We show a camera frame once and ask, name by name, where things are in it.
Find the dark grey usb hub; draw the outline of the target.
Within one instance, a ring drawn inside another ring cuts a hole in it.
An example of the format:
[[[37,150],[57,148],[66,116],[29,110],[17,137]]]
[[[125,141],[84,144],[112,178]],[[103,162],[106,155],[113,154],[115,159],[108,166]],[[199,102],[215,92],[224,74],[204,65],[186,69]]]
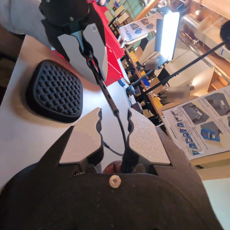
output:
[[[89,69],[92,71],[91,77],[89,78],[89,81],[92,83],[97,83],[99,85],[99,87],[101,88],[103,95],[109,105],[109,107],[111,108],[111,111],[113,113],[113,115],[117,118],[121,132],[122,132],[122,137],[123,137],[123,141],[124,141],[124,147],[126,149],[126,145],[127,145],[127,140],[126,140],[126,135],[125,135],[125,130],[122,124],[122,121],[120,119],[120,115],[119,115],[119,110],[117,108],[117,106],[115,105],[104,81],[103,81],[103,77],[102,77],[102,73],[99,69],[98,64],[96,64],[94,62],[94,57],[93,55],[90,56],[86,56],[85,57],[86,62],[87,62],[87,66],[89,67]]]

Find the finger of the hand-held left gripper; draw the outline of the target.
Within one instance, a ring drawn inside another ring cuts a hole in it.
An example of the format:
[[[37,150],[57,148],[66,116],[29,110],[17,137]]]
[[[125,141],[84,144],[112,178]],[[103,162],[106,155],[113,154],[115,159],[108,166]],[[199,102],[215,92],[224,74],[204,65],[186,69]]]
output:
[[[83,31],[83,37],[91,45],[93,50],[93,57],[95,57],[96,61],[98,62],[98,67],[101,71],[102,79],[103,81],[106,81],[108,73],[107,48],[103,43],[95,23],[87,25]]]
[[[64,51],[66,52],[71,66],[86,80],[97,85],[92,70],[88,67],[86,59],[79,50],[79,42],[75,36],[63,34],[58,36]]]

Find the printed instruction sheet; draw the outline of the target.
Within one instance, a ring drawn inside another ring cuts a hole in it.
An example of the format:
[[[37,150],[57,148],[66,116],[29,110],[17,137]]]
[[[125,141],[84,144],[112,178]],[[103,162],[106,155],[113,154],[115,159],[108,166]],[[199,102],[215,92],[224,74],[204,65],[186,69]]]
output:
[[[230,151],[230,86],[162,111],[189,160]]]
[[[124,25],[118,29],[124,44],[129,45],[148,36],[156,30],[157,18],[145,17],[135,22]]]

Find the rectangular light panel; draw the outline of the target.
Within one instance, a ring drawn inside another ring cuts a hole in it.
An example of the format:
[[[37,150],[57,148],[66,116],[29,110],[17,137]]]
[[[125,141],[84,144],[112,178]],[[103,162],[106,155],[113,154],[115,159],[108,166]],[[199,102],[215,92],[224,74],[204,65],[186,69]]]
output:
[[[174,57],[181,15],[179,12],[171,11],[168,6],[159,8],[158,12],[163,19],[157,19],[154,51],[159,52],[157,59],[160,67]]]

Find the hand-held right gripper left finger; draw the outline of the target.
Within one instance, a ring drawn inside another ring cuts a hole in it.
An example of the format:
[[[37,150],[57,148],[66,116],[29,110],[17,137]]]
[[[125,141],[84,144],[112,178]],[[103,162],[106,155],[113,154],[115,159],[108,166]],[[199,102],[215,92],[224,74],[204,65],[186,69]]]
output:
[[[97,107],[76,122],[59,164],[100,164],[104,157],[101,120],[102,109]]]

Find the small grey device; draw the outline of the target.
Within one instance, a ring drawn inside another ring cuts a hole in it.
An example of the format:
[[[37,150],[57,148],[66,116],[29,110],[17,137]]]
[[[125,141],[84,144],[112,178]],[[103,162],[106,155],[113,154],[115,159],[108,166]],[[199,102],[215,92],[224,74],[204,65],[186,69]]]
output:
[[[126,88],[126,94],[127,96],[132,96],[140,93],[140,89],[138,86],[133,87],[132,85],[129,85]]]

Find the red plastic bin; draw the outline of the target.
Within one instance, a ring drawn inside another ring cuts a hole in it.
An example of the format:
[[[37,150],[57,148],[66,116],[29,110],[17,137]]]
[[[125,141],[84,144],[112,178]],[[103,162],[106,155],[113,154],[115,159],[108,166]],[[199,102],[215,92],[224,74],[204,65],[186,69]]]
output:
[[[106,86],[109,86],[123,77],[121,68],[117,61],[121,57],[121,54],[123,54],[123,51],[120,49],[118,42],[116,41],[116,38],[111,34],[111,32],[109,32],[109,29],[107,28],[108,26],[105,25],[105,21],[103,19],[104,16],[101,17],[101,12],[100,10],[99,11],[97,10],[98,7],[96,7],[96,3],[89,2],[89,1],[87,2],[93,4],[95,10],[99,14],[104,25],[107,58],[108,58],[108,73],[107,73],[107,79],[106,81],[104,81],[104,83]],[[92,53],[93,50],[91,45],[85,40],[83,36],[83,31],[84,30],[77,31],[72,33],[71,35],[75,36],[78,39],[80,53],[82,54],[82,56],[86,57],[86,56],[93,55]]]

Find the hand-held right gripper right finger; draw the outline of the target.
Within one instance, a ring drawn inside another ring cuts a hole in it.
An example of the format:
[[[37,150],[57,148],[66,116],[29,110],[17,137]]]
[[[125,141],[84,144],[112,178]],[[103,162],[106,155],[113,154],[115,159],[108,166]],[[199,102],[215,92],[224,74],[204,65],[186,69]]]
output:
[[[154,166],[171,164],[155,125],[133,108],[128,109],[128,131],[121,172],[132,173],[142,165],[144,173],[157,173]]]

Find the black textured pad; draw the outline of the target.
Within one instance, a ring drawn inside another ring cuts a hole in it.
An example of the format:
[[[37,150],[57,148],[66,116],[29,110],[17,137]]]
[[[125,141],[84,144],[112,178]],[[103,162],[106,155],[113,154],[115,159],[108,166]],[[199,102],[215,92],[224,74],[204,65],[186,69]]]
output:
[[[80,79],[53,60],[41,61],[28,84],[25,100],[40,116],[62,123],[77,121],[83,110]]]

